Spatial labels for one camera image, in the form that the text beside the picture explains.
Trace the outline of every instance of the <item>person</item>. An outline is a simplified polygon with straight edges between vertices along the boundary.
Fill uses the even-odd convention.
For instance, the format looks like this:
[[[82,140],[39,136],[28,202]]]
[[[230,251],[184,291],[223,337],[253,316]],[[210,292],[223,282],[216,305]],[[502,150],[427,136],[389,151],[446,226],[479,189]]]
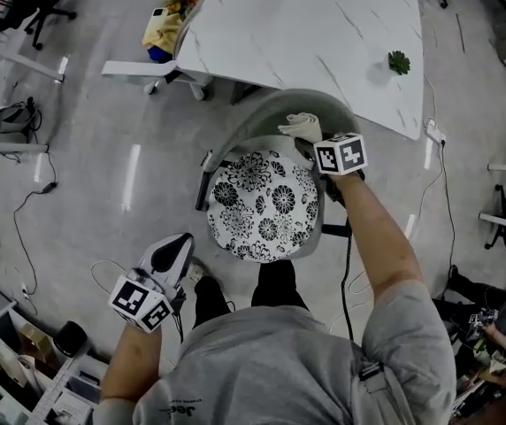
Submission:
[[[488,352],[495,349],[506,353],[506,290],[501,290],[485,283],[476,283],[459,274],[456,266],[449,269],[448,286],[446,290],[453,290],[472,301],[472,304],[456,304],[445,300],[434,299],[433,302],[440,317],[447,322],[457,325],[458,336],[465,342],[471,329],[470,319],[481,312],[482,308],[497,310],[498,316],[494,322],[484,327],[484,336],[489,341]],[[480,366],[473,355],[472,347],[476,341],[465,342],[456,355],[456,376],[468,375],[479,371],[479,377],[484,381],[499,384],[506,388],[506,369],[501,375],[493,375],[486,367]]]
[[[312,317],[290,261],[262,265],[251,307],[233,313],[204,275],[195,327],[170,374],[158,379],[161,331],[126,325],[96,425],[448,423],[453,352],[416,256],[358,175],[335,180],[374,294],[362,346]]]

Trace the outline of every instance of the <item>small succulent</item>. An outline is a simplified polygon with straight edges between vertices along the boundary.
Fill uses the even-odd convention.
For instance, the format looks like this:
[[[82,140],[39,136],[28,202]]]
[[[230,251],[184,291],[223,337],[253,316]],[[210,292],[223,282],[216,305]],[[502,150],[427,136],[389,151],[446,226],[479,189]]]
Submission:
[[[399,50],[393,50],[388,53],[388,67],[399,75],[408,74],[410,60]]]

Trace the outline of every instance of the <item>round seat cushion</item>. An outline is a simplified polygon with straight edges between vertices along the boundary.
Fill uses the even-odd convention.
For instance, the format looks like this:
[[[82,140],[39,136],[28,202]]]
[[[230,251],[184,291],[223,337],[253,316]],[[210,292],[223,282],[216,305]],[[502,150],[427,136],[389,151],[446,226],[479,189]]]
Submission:
[[[236,257],[257,263],[298,251],[317,216],[311,173],[275,151],[251,152],[233,162],[209,197],[214,239]]]

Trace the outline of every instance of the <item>concrete floor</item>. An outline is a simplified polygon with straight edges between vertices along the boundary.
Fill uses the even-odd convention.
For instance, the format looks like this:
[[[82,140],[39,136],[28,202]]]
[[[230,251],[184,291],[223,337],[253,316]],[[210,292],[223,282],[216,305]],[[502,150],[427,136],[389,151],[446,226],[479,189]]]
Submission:
[[[155,96],[142,87],[100,76],[108,59],[144,60],[141,46],[150,11],[164,0],[66,0],[78,19],[55,19],[43,34],[45,48],[37,53],[27,38],[22,53],[58,68],[67,58],[62,85],[15,68],[7,102],[34,96],[42,106],[43,140],[57,168],[58,188],[33,196],[19,213],[19,225],[35,265],[39,287],[32,297],[38,319],[52,328],[78,322],[101,352],[112,352],[123,322],[107,306],[107,296],[94,284],[90,266],[112,259],[130,267],[143,250],[163,236],[188,231],[200,257],[224,283],[237,308],[249,304],[258,267],[222,251],[208,238],[205,214],[194,210],[200,162],[227,131],[268,93],[266,90],[235,107],[228,105],[231,83],[216,81],[215,96],[197,102],[188,86],[174,83]],[[490,174],[487,162],[506,161],[506,69],[491,45],[491,29],[480,0],[420,0],[424,40],[424,115],[433,115],[448,138],[445,150],[451,210],[456,225],[453,261],[472,279],[506,284],[506,252],[502,242],[491,251],[483,244],[490,227],[478,220],[480,211],[495,207],[494,185],[506,175]],[[465,52],[456,23],[459,14]],[[402,229],[418,214],[425,186],[440,172],[433,150],[429,161],[426,138],[413,142],[367,121],[360,121],[370,166],[367,182]],[[140,145],[131,197],[124,193],[132,149]],[[25,195],[51,181],[46,156],[23,156],[16,165],[0,156],[0,289],[31,310],[20,295],[20,284],[33,286],[12,212]],[[343,209],[327,204],[326,221],[341,223]],[[440,179],[425,198],[421,219],[411,237],[424,277],[439,294],[449,267],[451,226]],[[297,283],[314,315],[331,325],[341,314],[340,281],[345,267],[345,240],[323,236],[317,250],[295,261]],[[363,271],[354,254],[351,279]],[[119,270],[95,268],[111,288]],[[372,299],[363,275],[348,293],[349,305]],[[183,307],[188,332],[194,321],[194,295]],[[372,310],[362,305],[351,312],[357,338]],[[347,335],[343,318],[332,331]],[[179,338],[173,323],[164,326],[165,360],[175,363]]]

